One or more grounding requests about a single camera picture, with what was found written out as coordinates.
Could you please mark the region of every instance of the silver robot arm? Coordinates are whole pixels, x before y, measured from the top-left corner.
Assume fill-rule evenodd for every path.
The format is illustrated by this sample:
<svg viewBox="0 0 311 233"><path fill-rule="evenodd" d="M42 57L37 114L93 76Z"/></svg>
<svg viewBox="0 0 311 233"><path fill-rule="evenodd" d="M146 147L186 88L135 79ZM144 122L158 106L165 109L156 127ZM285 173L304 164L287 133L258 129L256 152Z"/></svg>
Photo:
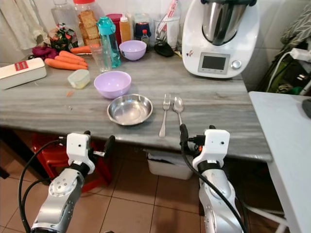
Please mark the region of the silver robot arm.
<svg viewBox="0 0 311 233"><path fill-rule="evenodd" d="M222 170L227 155L230 134L215 127L205 130L190 141L200 152L192 162L193 167L216 186L234 207L235 190ZM242 233L241 226L225 202L205 182L200 180L200 202L204 208L207 233Z"/></svg>
<svg viewBox="0 0 311 233"><path fill-rule="evenodd" d="M88 134L67 135L69 168L56 177L49 186L48 197L31 227L31 233L65 233L72 218L73 208L79 199L85 177L94 172L96 156L104 157L115 141L111 136L104 152L90 148Z"/></svg>

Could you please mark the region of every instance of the glass cup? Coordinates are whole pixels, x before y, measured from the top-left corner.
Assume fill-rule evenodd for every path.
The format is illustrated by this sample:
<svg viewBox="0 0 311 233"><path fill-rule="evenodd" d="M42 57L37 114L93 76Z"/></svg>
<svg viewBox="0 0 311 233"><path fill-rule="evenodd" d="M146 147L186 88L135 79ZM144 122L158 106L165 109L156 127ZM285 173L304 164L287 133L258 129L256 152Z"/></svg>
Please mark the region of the glass cup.
<svg viewBox="0 0 311 233"><path fill-rule="evenodd" d="M179 34L179 20L180 17L155 19L155 44L165 41L175 50Z"/></svg>
<svg viewBox="0 0 311 233"><path fill-rule="evenodd" d="M112 69L110 52L99 44L91 44L92 56L101 73Z"/></svg>

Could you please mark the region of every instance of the stainless steel mixing bowl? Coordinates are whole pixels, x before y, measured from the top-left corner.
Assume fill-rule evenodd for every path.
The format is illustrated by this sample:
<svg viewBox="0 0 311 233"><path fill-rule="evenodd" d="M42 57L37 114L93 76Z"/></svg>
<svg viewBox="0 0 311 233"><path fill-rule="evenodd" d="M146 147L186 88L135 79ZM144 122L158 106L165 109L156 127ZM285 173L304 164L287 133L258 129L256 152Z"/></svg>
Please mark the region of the stainless steel mixing bowl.
<svg viewBox="0 0 311 233"><path fill-rule="evenodd" d="M153 111L151 101L138 94L120 96L107 108L109 119L119 125L137 125L150 117Z"/></svg>

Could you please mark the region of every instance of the red label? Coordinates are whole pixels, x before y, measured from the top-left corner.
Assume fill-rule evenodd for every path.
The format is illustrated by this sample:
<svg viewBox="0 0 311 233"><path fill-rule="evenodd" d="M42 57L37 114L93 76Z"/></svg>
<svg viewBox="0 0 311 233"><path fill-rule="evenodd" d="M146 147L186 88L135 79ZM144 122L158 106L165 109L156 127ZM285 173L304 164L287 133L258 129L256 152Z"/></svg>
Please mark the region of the red label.
<svg viewBox="0 0 311 233"><path fill-rule="evenodd" d="M28 68L27 61L17 62L14 65L16 71Z"/></svg>

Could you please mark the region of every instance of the spoon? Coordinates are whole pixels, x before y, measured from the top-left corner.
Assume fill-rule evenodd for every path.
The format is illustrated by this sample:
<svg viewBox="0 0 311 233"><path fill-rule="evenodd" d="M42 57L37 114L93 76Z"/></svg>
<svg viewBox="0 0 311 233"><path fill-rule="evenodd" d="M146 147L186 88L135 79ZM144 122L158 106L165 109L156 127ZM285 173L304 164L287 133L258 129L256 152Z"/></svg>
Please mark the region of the spoon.
<svg viewBox="0 0 311 233"><path fill-rule="evenodd" d="M173 110L178 113L179 116L179 125L182 125L182 120L181 120L181 112L184 110L184 104L183 100L180 97L175 97L174 102L173 102Z"/></svg>

